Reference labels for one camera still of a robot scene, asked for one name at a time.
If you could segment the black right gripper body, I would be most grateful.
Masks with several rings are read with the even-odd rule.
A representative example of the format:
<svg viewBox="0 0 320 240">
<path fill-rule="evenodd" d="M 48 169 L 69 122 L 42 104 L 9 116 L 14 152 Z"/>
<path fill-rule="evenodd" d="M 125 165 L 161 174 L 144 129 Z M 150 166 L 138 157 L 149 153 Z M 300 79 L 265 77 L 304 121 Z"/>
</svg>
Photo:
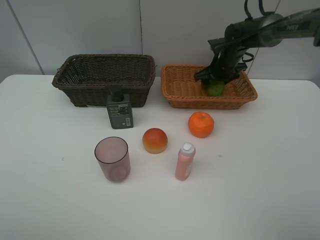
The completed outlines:
<svg viewBox="0 0 320 240">
<path fill-rule="evenodd" d="M 246 71 L 247 60 L 243 56 L 247 54 L 248 49 L 243 46 L 226 46 L 223 47 L 219 55 L 215 55 L 211 64 L 203 70 L 194 74 L 196 81 L 210 79 L 210 81 L 224 81 L 225 78 L 236 75 L 239 77 L 240 72 Z"/>
</svg>

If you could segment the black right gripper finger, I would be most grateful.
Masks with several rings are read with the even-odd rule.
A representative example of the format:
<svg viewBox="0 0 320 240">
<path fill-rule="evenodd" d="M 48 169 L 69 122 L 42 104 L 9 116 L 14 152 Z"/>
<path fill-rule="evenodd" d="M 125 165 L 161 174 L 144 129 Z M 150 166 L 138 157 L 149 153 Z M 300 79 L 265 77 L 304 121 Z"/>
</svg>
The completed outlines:
<svg viewBox="0 0 320 240">
<path fill-rule="evenodd" d="M 235 80 L 236 78 L 237 78 L 237 75 L 236 74 L 232 74 L 232 75 L 226 77 L 223 81 L 224 81 L 225 84 L 228 84 L 231 81 Z"/>
<path fill-rule="evenodd" d="M 201 80 L 201 87 L 202 88 L 209 88 L 210 87 L 210 79 L 202 79 Z"/>
</svg>

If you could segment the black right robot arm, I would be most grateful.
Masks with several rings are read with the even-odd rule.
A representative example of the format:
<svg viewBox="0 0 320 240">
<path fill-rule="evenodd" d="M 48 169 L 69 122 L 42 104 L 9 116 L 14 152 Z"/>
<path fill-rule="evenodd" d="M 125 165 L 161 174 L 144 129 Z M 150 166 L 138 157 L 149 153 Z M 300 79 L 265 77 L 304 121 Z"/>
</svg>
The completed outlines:
<svg viewBox="0 0 320 240">
<path fill-rule="evenodd" d="M 209 66 L 195 73 L 196 81 L 206 85 L 214 81 L 229 83 L 246 70 L 243 56 L 250 48 L 271 48 L 283 39 L 313 38 L 320 45 L 320 10 L 314 8 L 286 17 L 271 13 L 259 18 L 230 24 L 224 37 L 209 40 L 214 57 Z"/>
</svg>

